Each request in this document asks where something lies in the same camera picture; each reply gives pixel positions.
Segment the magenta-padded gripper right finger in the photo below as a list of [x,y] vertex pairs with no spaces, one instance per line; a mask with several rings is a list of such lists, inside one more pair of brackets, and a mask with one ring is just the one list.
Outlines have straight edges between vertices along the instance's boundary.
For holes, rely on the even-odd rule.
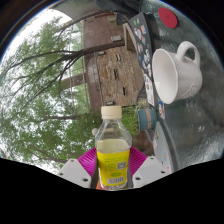
[[129,172],[134,188],[140,188],[170,174],[155,156],[130,149]]

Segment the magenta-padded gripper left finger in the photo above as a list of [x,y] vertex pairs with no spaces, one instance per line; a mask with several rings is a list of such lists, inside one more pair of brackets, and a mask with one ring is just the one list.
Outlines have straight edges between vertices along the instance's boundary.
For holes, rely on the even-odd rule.
[[96,149],[92,148],[78,159],[69,159],[57,175],[78,186],[90,188],[97,165]]

